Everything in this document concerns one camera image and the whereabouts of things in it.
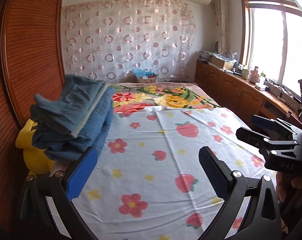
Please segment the person's right hand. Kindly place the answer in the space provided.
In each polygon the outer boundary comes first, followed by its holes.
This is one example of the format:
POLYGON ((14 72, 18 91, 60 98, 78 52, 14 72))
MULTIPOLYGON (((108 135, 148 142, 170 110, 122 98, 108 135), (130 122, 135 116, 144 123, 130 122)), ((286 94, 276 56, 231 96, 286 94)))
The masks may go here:
MULTIPOLYGON (((302 190, 302 177, 293 177, 290 174, 277 172, 276 174, 276 195, 278 201, 283 203, 289 193, 289 190, 302 190)), ((298 200, 295 201, 297 206, 302 205, 302 194, 298 200)))

